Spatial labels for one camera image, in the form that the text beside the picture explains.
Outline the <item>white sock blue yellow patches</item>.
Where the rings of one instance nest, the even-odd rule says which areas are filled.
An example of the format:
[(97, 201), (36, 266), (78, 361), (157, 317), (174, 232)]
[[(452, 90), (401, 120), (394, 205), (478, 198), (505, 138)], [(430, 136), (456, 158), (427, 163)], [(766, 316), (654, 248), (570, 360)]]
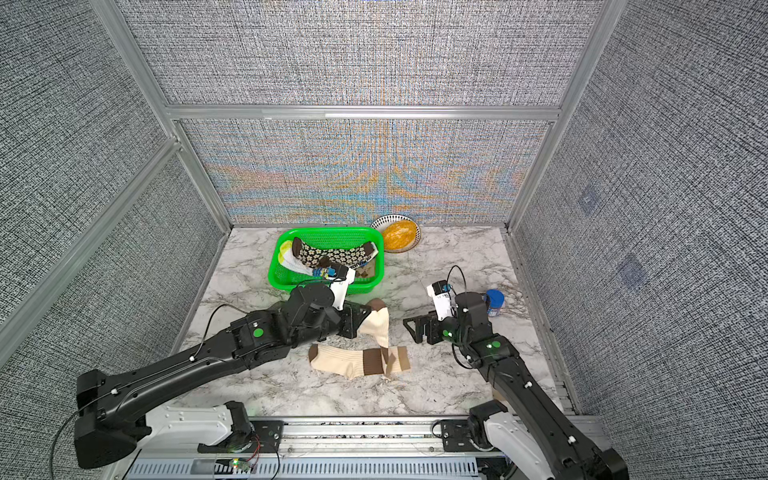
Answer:
[(278, 248), (278, 262), (284, 268), (305, 276), (312, 276), (313, 270), (301, 261), (299, 261), (293, 254), (293, 241), (285, 240)]

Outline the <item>brown checkered argyle sock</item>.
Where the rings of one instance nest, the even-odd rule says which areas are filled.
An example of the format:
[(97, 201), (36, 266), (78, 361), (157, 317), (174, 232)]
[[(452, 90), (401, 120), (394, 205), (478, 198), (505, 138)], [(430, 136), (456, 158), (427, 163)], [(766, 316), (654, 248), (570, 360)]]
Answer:
[(372, 281), (377, 275), (376, 260), (373, 259), (366, 265), (355, 270), (355, 283)]

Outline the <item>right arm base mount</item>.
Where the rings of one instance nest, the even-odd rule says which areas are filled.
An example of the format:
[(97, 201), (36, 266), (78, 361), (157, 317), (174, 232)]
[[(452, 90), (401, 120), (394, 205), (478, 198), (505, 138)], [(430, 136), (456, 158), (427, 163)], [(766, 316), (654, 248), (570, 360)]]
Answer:
[(446, 452), (500, 452), (528, 479), (554, 479), (544, 453), (504, 404), (473, 407), (465, 419), (436, 422)]

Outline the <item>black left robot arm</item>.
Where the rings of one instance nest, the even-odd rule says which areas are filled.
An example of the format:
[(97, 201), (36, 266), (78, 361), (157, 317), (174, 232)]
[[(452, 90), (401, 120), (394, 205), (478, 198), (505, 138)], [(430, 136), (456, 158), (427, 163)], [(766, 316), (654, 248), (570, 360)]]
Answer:
[(285, 358), (292, 349), (339, 335), (353, 338), (374, 307), (346, 301), (323, 283), (294, 288), (285, 301), (254, 310), (200, 344), (151, 365), (77, 379), (74, 448), (82, 469), (115, 463), (155, 433), (149, 413), (216, 379)]

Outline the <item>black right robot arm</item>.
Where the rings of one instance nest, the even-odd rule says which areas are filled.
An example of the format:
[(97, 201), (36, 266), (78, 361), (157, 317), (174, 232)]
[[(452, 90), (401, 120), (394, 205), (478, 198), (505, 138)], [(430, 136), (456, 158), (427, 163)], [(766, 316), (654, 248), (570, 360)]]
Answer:
[(403, 321), (413, 340), (450, 343), (463, 366), (479, 372), (511, 407), (491, 401), (470, 410), (477, 448), (501, 451), (529, 479), (629, 477), (618, 452), (583, 434), (542, 390), (513, 344), (493, 330), (483, 295), (460, 293), (454, 307), (447, 294), (433, 301), (435, 311)]

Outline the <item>brown beige striped sock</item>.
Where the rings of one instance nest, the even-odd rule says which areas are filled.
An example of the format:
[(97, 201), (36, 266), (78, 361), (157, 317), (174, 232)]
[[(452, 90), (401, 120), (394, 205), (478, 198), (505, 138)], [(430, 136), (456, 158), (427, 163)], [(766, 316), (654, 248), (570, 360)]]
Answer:
[(308, 358), (313, 369), (341, 375), (347, 379), (378, 375), (390, 377), (411, 369), (405, 347), (344, 350), (313, 344)]
[(389, 348), (390, 315), (385, 302), (375, 298), (367, 303), (371, 312), (362, 321), (357, 333), (371, 336), (381, 348)]

